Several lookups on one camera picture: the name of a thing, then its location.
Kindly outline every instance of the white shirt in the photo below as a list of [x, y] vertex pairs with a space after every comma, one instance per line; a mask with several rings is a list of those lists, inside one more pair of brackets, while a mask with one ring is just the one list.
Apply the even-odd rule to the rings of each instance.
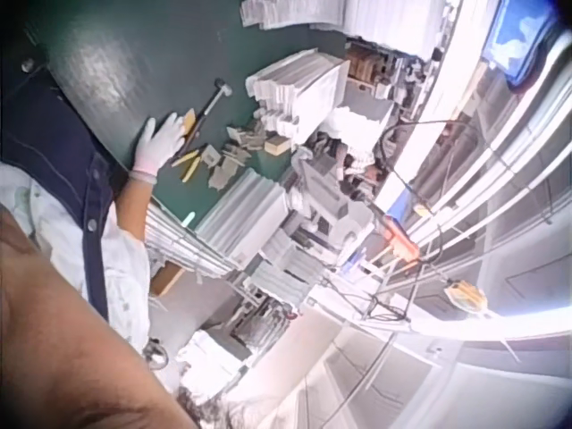
[[[62, 204], [23, 170], [1, 162], [0, 203], [87, 300], [83, 231]], [[143, 243], [117, 226], [115, 205], [109, 209], [101, 249], [109, 324], [140, 353], [149, 331], [149, 261]]]

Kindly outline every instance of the white glove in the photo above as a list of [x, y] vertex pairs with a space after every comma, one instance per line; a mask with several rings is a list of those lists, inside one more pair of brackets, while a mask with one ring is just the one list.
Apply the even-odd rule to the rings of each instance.
[[182, 117], [169, 115], [161, 129], [155, 132], [156, 120], [149, 118], [135, 149], [134, 172], [157, 176], [157, 172], [181, 148], [185, 128]]

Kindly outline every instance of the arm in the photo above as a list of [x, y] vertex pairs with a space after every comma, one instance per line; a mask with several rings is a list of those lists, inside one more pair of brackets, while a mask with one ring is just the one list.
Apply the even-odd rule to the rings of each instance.
[[147, 206], [159, 169], [183, 144], [184, 126], [181, 117], [171, 114], [155, 133], [156, 121], [147, 121], [135, 150], [135, 164], [129, 181], [117, 198], [117, 223], [138, 240], [145, 239]]
[[140, 241], [145, 240], [147, 206], [151, 201], [152, 192], [151, 183], [129, 178], [115, 203], [117, 224]]
[[2, 207], [0, 256], [2, 409], [23, 427], [196, 429]]

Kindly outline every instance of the workbench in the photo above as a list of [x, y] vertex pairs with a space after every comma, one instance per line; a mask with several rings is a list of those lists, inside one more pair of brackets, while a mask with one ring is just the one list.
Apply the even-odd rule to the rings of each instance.
[[[231, 85], [233, 95], [214, 108], [199, 138], [220, 148], [225, 127], [245, 125], [257, 106], [245, 90], [248, 75], [310, 47], [343, 56], [345, 43], [339, 33], [308, 26], [243, 28], [236, 0], [36, 1], [27, 30], [45, 47], [63, 93], [125, 168], [148, 117], [161, 123], [172, 111], [200, 111], [216, 78]], [[277, 180], [289, 161], [289, 154], [258, 152], [250, 165]], [[188, 183], [181, 174], [181, 167], [162, 169], [154, 198], [180, 220], [194, 211], [194, 229], [222, 194], [207, 187], [203, 164]]]

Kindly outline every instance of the button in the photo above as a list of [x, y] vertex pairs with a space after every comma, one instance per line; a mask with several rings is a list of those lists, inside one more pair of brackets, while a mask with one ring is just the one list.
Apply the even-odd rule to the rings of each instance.
[[27, 60], [25, 60], [22, 64], [21, 64], [21, 70], [24, 73], [30, 73], [32, 72], [32, 70], [34, 70], [34, 60], [32, 60], [31, 58], [28, 58]]
[[97, 221], [95, 219], [89, 219], [88, 221], [88, 231], [95, 232], [97, 229]]

